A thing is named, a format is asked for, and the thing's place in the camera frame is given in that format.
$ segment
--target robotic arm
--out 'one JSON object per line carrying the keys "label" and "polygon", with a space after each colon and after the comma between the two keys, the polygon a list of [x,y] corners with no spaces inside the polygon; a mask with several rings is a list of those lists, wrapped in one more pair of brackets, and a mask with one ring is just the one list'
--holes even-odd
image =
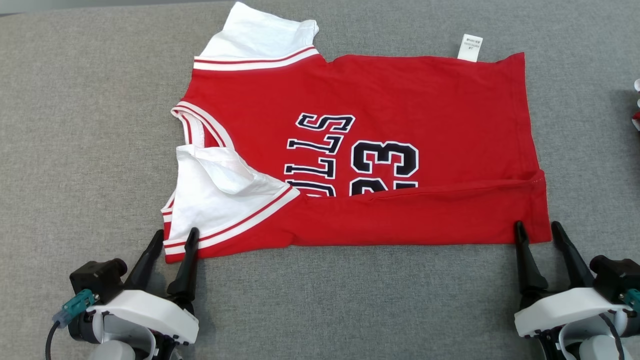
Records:
{"label": "robotic arm", "polygon": [[524,225],[515,224],[518,335],[537,339],[547,360],[633,360],[621,338],[640,334],[640,265],[596,256],[589,264],[594,278],[562,225],[553,222],[551,229],[570,280],[569,289],[558,293],[547,290]]}
{"label": "robotic arm", "polygon": [[191,303],[195,299],[198,238],[198,229],[193,228],[167,296],[145,291],[162,250],[162,230],[156,232],[124,283],[120,278],[127,265],[121,259],[89,261],[72,272],[69,279],[76,297],[54,316],[46,359],[51,358],[53,332],[68,322],[72,338],[99,344],[89,360],[181,360],[176,346],[194,343],[199,330]]}

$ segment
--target black cable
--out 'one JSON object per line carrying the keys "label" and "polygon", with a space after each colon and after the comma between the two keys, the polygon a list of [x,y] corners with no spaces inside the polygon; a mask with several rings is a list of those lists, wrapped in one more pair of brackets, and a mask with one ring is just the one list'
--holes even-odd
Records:
{"label": "black cable", "polygon": [[44,346],[44,358],[45,360],[51,360],[51,340],[53,339],[53,333],[56,332],[56,329],[60,325],[59,321],[53,323],[51,330],[49,331],[49,335],[47,336],[47,344]]}
{"label": "black cable", "polygon": [[616,341],[616,348],[618,349],[618,359],[625,360],[625,351],[622,348],[622,341],[620,340],[620,335],[618,334],[616,327],[613,325],[613,323],[607,317],[607,315],[600,314],[600,317],[607,324],[607,326],[609,327],[609,330],[611,330],[611,334],[613,335],[614,340]]}

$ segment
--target clothing tag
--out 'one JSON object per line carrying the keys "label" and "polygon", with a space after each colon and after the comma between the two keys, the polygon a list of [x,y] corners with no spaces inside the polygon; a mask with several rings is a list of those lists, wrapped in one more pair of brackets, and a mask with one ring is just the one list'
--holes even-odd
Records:
{"label": "clothing tag", "polygon": [[462,38],[462,44],[460,44],[460,51],[458,51],[458,59],[475,63],[478,60],[480,45],[482,45],[481,37],[465,34]]}

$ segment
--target teal connector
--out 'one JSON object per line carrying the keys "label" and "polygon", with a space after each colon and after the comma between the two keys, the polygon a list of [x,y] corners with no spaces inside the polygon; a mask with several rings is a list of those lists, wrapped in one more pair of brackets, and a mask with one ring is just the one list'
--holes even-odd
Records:
{"label": "teal connector", "polygon": [[60,323],[59,328],[66,327],[73,318],[95,304],[97,297],[97,295],[93,295],[91,290],[84,289],[62,305],[62,310],[58,311],[51,320]]}
{"label": "teal connector", "polygon": [[640,291],[629,289],[625,294],[625,303],[634,311],[640,312]]}

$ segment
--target red jersey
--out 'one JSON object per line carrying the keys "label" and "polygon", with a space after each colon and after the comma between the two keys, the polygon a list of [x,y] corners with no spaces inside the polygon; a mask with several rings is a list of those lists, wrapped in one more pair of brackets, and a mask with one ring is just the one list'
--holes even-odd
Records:
{"label": "red jersey", "polygon": [[163,209],[168,261],[192,226],[203,257],[292,244],[510,243],[517,220],[533,242],[550,239],[523,54],[326,61],[315,33],[315,21],[237,3],[195,58],[172,110],[192,145],[179,148],[175,200]]}

